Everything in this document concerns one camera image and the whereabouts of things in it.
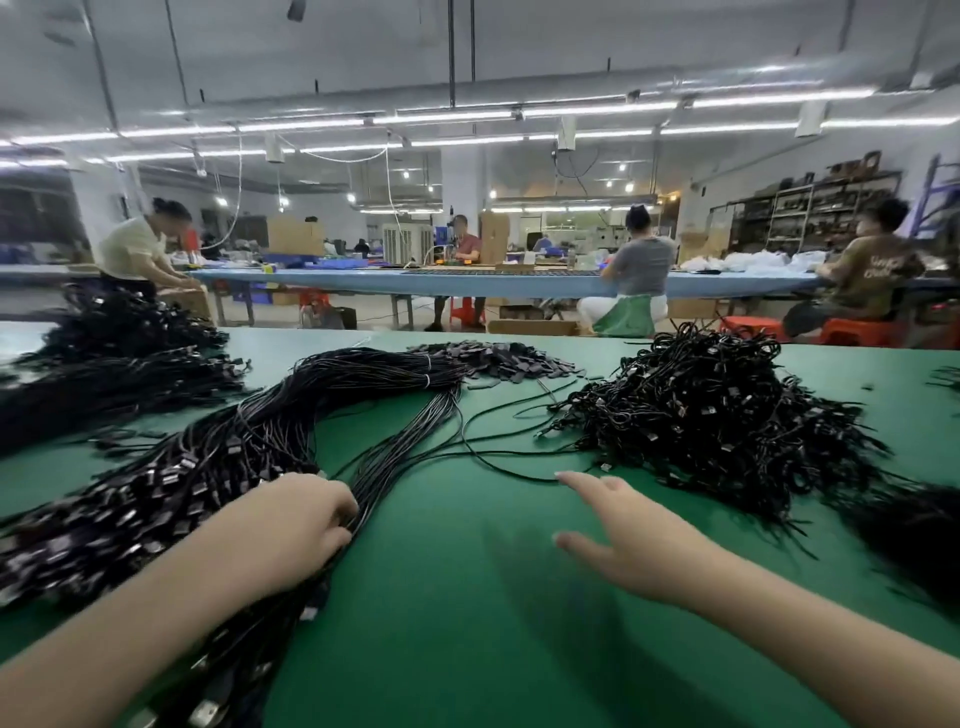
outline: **cable bundle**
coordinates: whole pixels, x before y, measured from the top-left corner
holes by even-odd
[[[862,429],[860,406],[779,379],[778,353],[771,337],[682,324],[556,405],[565,411],[548,429],[581,428],[577,447],[610,464],[649,467],[670,487],[800,530],[793,496],[865,489],[882,477],[871,458],[889,450]]]
[[[147,413],[223,404],[243,393],[242,359],[195,349],[70,364],[0,390],[0,456]]]
[[[0,604],[42,596],[80,607],[122,584],[226,503],[282,473],[316,473],[318,419],[362,400],[435,392],[417,418],[365,453],[354,536],[412,448],[456,409],[465,370],[417,353],[347,349],[310,356],[279,384],[165,438],[90,487],[5,521]],[[264,599],[217,629],[201,658],[152,703],[159,725],[259,725],[294,627],[324,606],[331,562],[312,582]]]
[[[960,614],[960,489],[890,482],[831,505],[895,576]]]
[[[175,303],[148,301],[138,293],[90,292],[64,286],[68,313],[47,332],[44,345],[18,364],[51,368],[103,357],[141,357],[171,349],[222,349],[229,339]]]
[[[421,344],[410,352],[443,356],[468,367],[468,376],[479,374],[510,380],[514,384],[523,379],[543,376],[556,378],[577,371],[569,362],[555,359],[550,354],[514,341],[509,344],[485,344],[482,341],[459,341],[449,344]]]

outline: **white t-shirt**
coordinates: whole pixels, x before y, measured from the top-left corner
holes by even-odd
[[[118,225],[107,237],[93,245],[93,262],[108,276],[126,280],[144,280],[133,267],[134,255],[166,256],[166,236],[154,235],[145,217],[134,217]]]

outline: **red shirt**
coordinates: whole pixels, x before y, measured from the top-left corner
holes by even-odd
[[[471,235],[469,232],[465,232],[463,239],[457,246],[457,253],[463,253],[464,255],[469,255],[473,253],[473,251],[480,253],[482,246],[483,241],[480,238],[476,235]]]

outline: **green workbench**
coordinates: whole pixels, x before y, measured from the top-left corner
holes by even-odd
[[[356,344],[400,351],[424,341],[477,338],[265,328],[230,334],[228,351],[253,360],[251,386],[276,382],[312,352]],[[608,375],[620,357],[636,350],[604,339],[484,338],[519,338],[585,366],[591,376]],[[14,335],[0,328],[0,354],[37,341],[36,332],[18,329]],[[893,470],[956,480],[960,418],[953,415],[960,413],[960,398],[924,383],[933,369],[960,365],[957,352],[787,346],[778,363],[824,397],[865,402],[867,425],[896,451]],[[564,380],[545,383],[556,388]],[[867,383],[873,389],[861,388]],[[465,392],[462,405],[469,415],[540,391],[536,382],[502,383]],[[411,396],[360,405],[356,414],[320,424],[322,467],[333,472],[397,431],[424,401]],[[480,419],[471,434],[536,422],[512,419],[524,406]],[[196,416],[151,418],[150,424],[181,427]],[[552,449],[556,442],[530,435],[496,441],[524,450]],[[497,461],[537,475],[592,462],[587,453]],[[0,462],[0,514],[82,486],[105,467],[82,446],[19,453]],[[722,546],[960,656],[960,628],[899,593],[814,498],[800,499],[795,514],[810,521],[804,544],[817,560],[712,500],[663,488],[643,471],[614,472]],[[567,489],[495,473],[467,457],[411,471],[336,571],[326,610],[300,628],[274,685],[268,728],[843,725],[792,677],[734,638],[677,609],[618,593],[579,570],[551,545],[558,529],[600,535],[595,517]],[[43,605],[0,615],[0,658],[59,619]]]

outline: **long work table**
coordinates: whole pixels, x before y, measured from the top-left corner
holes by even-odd
[[[39,344],[39,325],[0,326],[3,354]],[[252,359],[251,387],[280,380],[302,357],[346,346],[401,351],[426,342],[482,337],[519,340],[608,376],[637,346],[616,339],[462,336],[442,333],[238,328],[228,353]],[[926,384],[958,352],[784,346],[785,373],[823,397],[861,401],[865,424],[895,451],[897,473],[951,482],[960,472],[960,398]],[[555,389],[565,379],[550,379]],[[863,388],[865,384],[872,388]],[[559,393],[573,391],[575,384]],[[465,389],[469,417],[498,404],[471,434],[516,431],[541,394],[533,381]],[[317,427],[328,472],[397,432],[426,396],[381,400]],[[144,419],[182,428],[205,411]],[[434,435],[439,442],[454,423]],[[554,449],[531,433],[504,449]],[[549,476],[589,467],[591,453],[503,456],[514,472]],[[92,448],[59,443],[0,460],[0,516],[82,487],[113,467]],[[799,497],[803,546],[777,540],[756,522],[706,497],[660,486],[642,470],[614,469],[647,496],[720,545],[871,619],[960,656],[960,628],[904,595],[815,497]],[[812,692],[749,646],[678,609],[628,596],[584,573],[550,536],[577,529],[602,539],[597,519],[566,488],[494,472],[471,457],[431,461],[403,476],[334,573],[329,601],[301,625],[270,696],[267,728],[304,725],[417,728],[840,728]],[[49,604],[0,613],[0,659],[52,629],[64,615]]]
[[[436,269],[354,269],[354,270],[278,270],[267,273],[259,269],[203,268],[189,272],[203,281],[223,280],[237,285],[244,293],[247,314],[253,323],[251,283],[318,288],[329,292],[390,294],[394,307],[394,323],[399,324],[397,301],[406,300],[409,324],[413,324],[412,296],[484,296],[514,299],[582,299],[588,296],[611,297],[616,290],[598,275],[565,275],[563,271],[544,275],[523,275],[479,270],[438,271]],[[812,273],[788,276],[761,276],[752,273],[703,275],[671,272],[667,276],[666,295],[673,299],[735,299],[785,294],[816,288],[821,281]],[[909,282],[911,288],[950,288],[949,279],[921,278]],[[217,315],[224,323],[223,305],[217,296]]]

